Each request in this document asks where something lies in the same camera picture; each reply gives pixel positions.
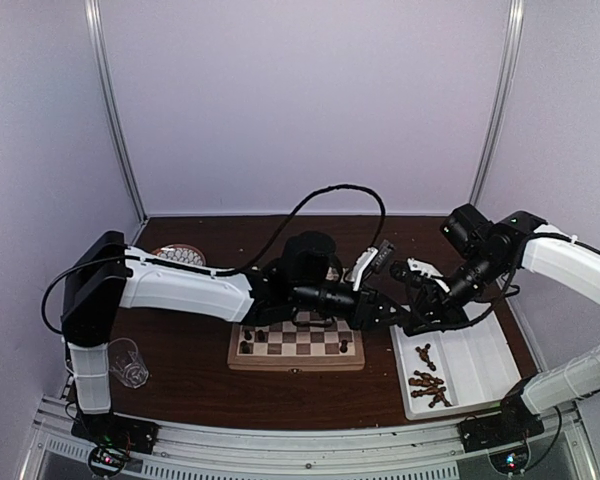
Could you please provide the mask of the brown chess pieces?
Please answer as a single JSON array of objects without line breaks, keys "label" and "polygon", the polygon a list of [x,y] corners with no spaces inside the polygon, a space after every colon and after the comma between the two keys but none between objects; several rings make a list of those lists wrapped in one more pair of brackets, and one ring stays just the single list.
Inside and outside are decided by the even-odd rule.
[{"label": "brown chess pieces", "polygon": [[415,351],[419,359],[427,366],[430,371],[436,371],[437,367],[430,357],[431,344],[426,343],[424,346],[416,346]]}]

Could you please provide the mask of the wooden chess board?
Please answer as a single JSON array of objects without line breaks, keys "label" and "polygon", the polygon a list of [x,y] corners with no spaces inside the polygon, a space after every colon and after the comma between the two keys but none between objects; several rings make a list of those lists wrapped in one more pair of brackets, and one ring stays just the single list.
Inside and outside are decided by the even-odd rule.
[{"label": "wooden chess board", "polygon": [[[245,339],[245,331],[253,339]],[[258,342],[256,333],[267,333],[266,342]],[[349,341],[348,352],[339,351],[343,339]],[[240,344],[250,344],[250,353],[242,354]],[[286,321],[271,326],[232,327],[227,365],[237,371],[266,372],[337,372],[360,371],[365,366],[362,335],[343,320]]]}]

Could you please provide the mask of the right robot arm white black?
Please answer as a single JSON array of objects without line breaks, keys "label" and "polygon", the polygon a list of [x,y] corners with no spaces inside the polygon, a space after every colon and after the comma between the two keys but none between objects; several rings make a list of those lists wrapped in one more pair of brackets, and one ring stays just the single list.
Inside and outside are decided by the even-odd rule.
[{"label": "right robot arm white black", "polygon": [[[407,267],[405,334],[476,326],[488,314],[469,317],[465,307],[498,278],[508,289],[519,273],[525,275],[525,285],[542,287],[552,299],[575,297],[600,314],[600,250],[578,236],[524,210],[491,221],[471,204],[453,210],[440,231],[463,262],[445,277]],[[600,320],[593,324],[600,327]],[[589,350],[520,380],[505,394],[492,423],[499,440],[515,440],[549,409],[600,393],[600,333],[588,338],[594,343]]]}]

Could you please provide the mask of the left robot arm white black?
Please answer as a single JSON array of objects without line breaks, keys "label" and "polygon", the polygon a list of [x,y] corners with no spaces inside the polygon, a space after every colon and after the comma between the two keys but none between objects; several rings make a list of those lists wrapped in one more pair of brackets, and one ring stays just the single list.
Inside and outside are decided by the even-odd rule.
[{"label": "left robot arm white black", "polygon": [[380,251],[368,247],[352,277],[334,280],[335,241],[307,231],[288,239],[280,257],[262,269],[187,265],[125,244],[118,231],[105,232],[70,269],[63,282],[61,325],[75,381],[77,421],[103,444],[124,433],[114,414],[108,345],[119,309],[149,308],[198,314],[248,326],[269,326],[300,312],[344,320],[356,331],[397,325],[406,310],[389,296],[364,286]]}]

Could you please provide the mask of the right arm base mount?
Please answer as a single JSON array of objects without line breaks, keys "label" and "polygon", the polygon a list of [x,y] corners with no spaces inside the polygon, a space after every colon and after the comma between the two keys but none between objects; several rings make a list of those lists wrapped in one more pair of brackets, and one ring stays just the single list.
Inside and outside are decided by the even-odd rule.
[{"label": "right arm base mount", "polygon": [[541,420],[532,420],[526,426],[512,426],[502,414],[470,416],[457,427],[466,453],[524,442],[544,432]]}]

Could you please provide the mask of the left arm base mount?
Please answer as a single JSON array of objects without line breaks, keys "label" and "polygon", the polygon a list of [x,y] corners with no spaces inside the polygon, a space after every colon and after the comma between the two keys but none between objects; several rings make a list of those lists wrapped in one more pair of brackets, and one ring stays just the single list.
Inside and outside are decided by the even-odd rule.
[{"label": "left arm base mount", "polygon": [[117,415],[85,414],[79,406],[71,429],[75,437],[120,453],[152,454],[159,426],[151,421]]}]

